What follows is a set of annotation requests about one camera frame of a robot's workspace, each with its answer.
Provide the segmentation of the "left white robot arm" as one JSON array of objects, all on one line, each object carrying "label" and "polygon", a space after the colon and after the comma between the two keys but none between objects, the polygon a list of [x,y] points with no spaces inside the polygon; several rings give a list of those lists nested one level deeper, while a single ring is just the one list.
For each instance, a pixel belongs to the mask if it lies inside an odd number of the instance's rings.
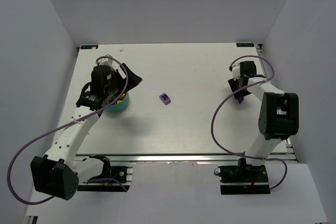
[{"label": "left white robot arm", "polygon": [[31,161],[36,191],[69,200],[80,184],[112,177],[110,160],[103,155],[90,155],[80,163],[74,160],[103,111],[117,104],[122,95],[142,81],[126,64],[120,64],[120,69],[125,77],[108,62],[98,62],[93,68],[91,80],[81,90],[69,125],[42,157],[35,156]]}]

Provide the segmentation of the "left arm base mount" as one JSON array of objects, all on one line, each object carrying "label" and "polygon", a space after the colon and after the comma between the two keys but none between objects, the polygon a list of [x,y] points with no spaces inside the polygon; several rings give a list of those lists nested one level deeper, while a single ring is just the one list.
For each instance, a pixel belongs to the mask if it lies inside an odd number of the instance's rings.
[{"label": "left arm base mount", "polygon": [[126,193],[130,189],[133,167],[112,164],[103,155],[90,155],[73,163],[79,177],[77,191]]}]

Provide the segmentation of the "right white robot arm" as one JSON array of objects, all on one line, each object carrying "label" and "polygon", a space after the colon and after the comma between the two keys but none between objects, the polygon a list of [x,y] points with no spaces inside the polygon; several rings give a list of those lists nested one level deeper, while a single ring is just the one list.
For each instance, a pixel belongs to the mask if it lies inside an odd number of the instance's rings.
[{"label": "right white robot arm", "polygon": [[259,134],[244,153],[248,167],[259,167],[282,141],[299,130],[299,97],[296,93],[284,92],[262,74],[257,74],[253,61],[243,61],[230,66],[233,77],[229,86],[238,103],[253,94],[261,101],[258,118]]}]

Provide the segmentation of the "purple curved lego brick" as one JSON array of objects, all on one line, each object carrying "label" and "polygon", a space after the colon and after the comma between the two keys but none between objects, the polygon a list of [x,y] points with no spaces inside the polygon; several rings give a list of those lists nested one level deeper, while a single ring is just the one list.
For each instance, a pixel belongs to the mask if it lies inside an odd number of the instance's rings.
[{"label": "purple curved lego brick", "polygon": [[242,102],[244,101],[244,98],[243,98],[243,97],[240,97],[240,98],[238,98],[237,101],[238,101],[239,104],[242,104]]}]

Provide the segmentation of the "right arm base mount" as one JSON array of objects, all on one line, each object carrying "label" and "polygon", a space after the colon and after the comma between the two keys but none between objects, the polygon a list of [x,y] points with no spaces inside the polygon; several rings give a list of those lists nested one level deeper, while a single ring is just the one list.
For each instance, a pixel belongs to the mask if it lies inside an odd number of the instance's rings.
[{"label": "right arm base mount", "polygon": [[252,166],[244,158],[237,165],[224,165],[214,169],[220,178],[222,195],[266,195],[270,194],[267,171],[264,165]]}]

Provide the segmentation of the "purple hollow lego brick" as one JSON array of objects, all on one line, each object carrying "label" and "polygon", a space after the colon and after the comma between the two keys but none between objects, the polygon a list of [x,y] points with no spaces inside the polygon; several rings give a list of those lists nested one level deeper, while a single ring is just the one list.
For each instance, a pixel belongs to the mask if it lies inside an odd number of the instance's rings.
[{"label": "purple hollow lego brick", "polygon": [[159,95],[159,98],[161,99],[161,101],[165,104],[168,105],[171,103],[171,99],[170,97],[166,94],[166,93],[162,93]]}]

